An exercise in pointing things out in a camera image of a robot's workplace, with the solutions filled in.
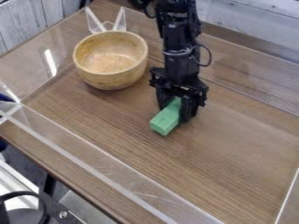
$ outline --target bowl rim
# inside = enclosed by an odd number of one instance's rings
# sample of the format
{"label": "bowl rim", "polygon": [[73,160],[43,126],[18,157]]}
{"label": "bowl rim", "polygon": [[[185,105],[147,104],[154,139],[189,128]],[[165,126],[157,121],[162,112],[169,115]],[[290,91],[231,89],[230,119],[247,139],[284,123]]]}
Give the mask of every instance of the bowl rim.
{"label": "bowl rim", "polygon": [[[81,65],[79,60],[78,60],[78,57],[77,57],[77,52],[78,52],[79,47],[81,47],[81,45],[82,45],[83,42],[86,42],[89,39],[94,38],[95,36],[99,36],[101,34],[103,34],[103,33],[110,33],[110,32],[122,32],[122,33],[126,33],[126,34],[130,34],[130,35],[135,36],[135,37],[142,41],[142,43],[143,43],[143,45],[145,45],[145,54],[143,54],[142,59],[141,59],[141,60],[139,60],[131,67],[126,68],[125,70],[121,70],[121,71],[118,71],[117,73],[94,73],[94,72],[91,72],[85,66]],[[87,36],[87,37],[86,37],[86,38],[77,44],[77,46],[75,46],[75,48],[74,48],[74,52],[73,52],[73,60],[74,60],[75,65],[77,65],[82,70],[85,70],[86,72],[89,72],[90,74],[95,74],[95,75],[114,75],[114,74],[122,74],[122,73],[125,73],[125,72],[133,70],[134,68],[137,68],[137,67],[143,63],[143,61],[146,60],[147,57],[149,57],[149,44],[146,43],[145,38],[143,38],[141,35],[138,35],[137,33],[131,32],[131,31],[103,31],[103,32],[91,34],[91,35],[89,35],[89,36]]]}

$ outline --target wood grain surface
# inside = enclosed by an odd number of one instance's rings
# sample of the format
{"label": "wood grain surface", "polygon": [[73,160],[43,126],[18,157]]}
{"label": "wood grain surface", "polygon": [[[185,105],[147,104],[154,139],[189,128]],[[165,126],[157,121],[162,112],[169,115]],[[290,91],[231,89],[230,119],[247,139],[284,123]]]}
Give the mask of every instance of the wood grain surface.
{"label": "wood grain surface", "polygon": [[[118,7],[109,1],[97,1],[91,9],[102,20],[118,14]],[[75,42],[89,35],[86,23],[85,13],[79,13],[53,32],[66,31],[63,37],[73,37]],[[150,66],[161,67],[155,21],[135,16],[129,29],[147,40]],[[49,34],[34,39],[33,46]],[[214,65],[202,71],[211,89],[210,104],[169,137],[149,128],[159,111],[155,89],[149,87],[150,73],[133,87],[106,92],[82,81],[71,65],[25,102],[223,222],[274,223],[299,164],[299,119],[286,112],[293,110],[296,114],[298,109],[298,98],[292,97],[299,95],[298,66],[210,36],[205,36],[205,42],[215,54]],[[0,127],[0,135],[122,222],[159,223],[10,122]],[[97,155],[82,157],[95,161]]]}

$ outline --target table surface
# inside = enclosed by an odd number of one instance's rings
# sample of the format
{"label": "table surface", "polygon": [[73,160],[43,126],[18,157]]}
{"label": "table surface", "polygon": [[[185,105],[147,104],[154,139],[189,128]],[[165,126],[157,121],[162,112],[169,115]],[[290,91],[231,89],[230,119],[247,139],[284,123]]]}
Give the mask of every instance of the table surface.
{"label": "table surface", "polygon": [[[90,8],[99,19],[114,21],[119,6],[95,1]],[[150,45],[150,67],[162,67],[155,21],[135,14],[127,22]],[[133,87],[115,92],[94,89],[79,78],[71,54],[89,35],[82,11],[0,59],[3,87],[221,221],[274,223],[299,161],[298,65],[203,35],[214,53],[213,66],[201,73],[210,103],[190,123],[162,137],[149,128],[159,111],[149,72]],[[50,53],[55,68],[47,64]],[[0,126],[0,135],[119,221],[161,223],[13,123]],[[97,152],[83,155],[77,150],[86,161],[97,162]]]}

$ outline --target green block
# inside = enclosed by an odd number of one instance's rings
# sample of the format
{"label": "green block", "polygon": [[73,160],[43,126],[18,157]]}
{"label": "green block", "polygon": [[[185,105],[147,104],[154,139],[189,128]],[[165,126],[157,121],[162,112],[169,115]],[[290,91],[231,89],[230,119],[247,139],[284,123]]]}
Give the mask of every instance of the green block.
{"label": "green block", "polygon": [[179,124],[182,99],[175,98],[150,122],[151,130],[167,136]]}

